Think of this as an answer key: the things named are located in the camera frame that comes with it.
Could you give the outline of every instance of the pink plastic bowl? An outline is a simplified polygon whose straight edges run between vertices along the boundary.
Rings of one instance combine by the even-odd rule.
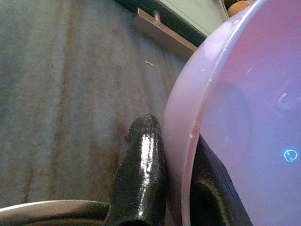
[[[255,226],[301,225],[300,0],[256,1],[212,33],[181,72],[163,138],[169,203],[184,226],[200,133]]]

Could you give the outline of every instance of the floor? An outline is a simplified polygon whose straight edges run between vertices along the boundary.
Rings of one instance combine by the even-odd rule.
[[[185,62],[113,0],[0,2],[0,207],[110,202],[127,131],[162,122]]]

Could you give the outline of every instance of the blue circle mark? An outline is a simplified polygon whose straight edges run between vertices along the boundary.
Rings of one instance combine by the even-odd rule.
[[[289,149],[284,152],[283,156],[287,162],[293,162],[297,159],[298,153],[293,149]]]

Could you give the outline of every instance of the plastic bowl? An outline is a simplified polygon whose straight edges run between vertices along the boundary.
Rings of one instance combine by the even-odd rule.
[[[300,38],[301,1],[258,0],[212,33],[184,67],[162,129],[178,223],[190,226],[201,133],[255,226],[300,224]]]

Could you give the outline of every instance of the small debris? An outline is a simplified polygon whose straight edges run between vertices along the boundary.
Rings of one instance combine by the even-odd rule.
[[[144,61],[145,63],[149,64],[150,66],[155,66],[154,64],[152,64],[151,62],[148,62],[148,61]]]

